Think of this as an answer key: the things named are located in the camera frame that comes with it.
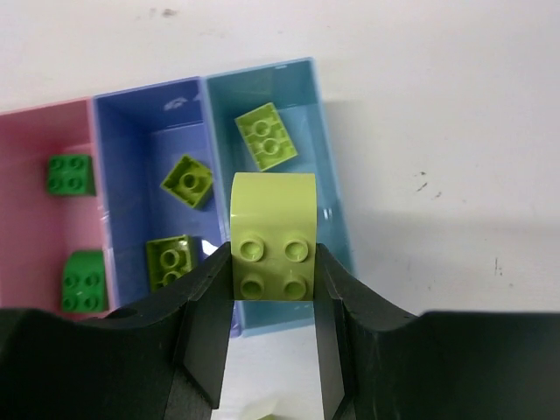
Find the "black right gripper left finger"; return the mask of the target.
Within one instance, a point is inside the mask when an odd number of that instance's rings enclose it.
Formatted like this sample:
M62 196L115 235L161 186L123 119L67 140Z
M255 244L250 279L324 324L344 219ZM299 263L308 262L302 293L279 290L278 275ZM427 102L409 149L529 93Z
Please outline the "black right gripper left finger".
M221 245L171 285L103 318L1 312L4 419L208 419L233 317Z

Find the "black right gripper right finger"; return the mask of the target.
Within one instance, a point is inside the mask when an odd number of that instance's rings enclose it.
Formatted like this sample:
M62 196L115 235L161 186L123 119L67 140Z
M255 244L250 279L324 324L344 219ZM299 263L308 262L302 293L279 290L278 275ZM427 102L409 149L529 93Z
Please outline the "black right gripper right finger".
M415 316L315 259L314 314L327 419L556 419L555 313Z

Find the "lime lego brick pair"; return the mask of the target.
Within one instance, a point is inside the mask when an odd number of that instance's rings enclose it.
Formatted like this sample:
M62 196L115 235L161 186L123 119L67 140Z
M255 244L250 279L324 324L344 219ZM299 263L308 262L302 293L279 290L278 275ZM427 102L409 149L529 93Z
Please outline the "lime lego brick pair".
M277 420L275 413L277 407L276 400L262 400L252 402L246 406L239 415L240 420Z

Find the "lime lego brick small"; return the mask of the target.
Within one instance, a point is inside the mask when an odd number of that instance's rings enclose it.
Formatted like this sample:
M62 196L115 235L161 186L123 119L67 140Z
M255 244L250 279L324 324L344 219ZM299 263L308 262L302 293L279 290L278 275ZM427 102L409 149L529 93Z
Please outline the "lime lego brick small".
M213 183L212 171L185 154L164 178L161 188L190 208L200 210L210 198Z

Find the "lime lego brick long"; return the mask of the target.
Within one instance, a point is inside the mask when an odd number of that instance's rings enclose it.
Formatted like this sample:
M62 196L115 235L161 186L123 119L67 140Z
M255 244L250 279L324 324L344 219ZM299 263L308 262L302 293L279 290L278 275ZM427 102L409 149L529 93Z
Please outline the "lime lego brick long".
M234 121L259 172L265 172L298 155L272 102L240 115Z

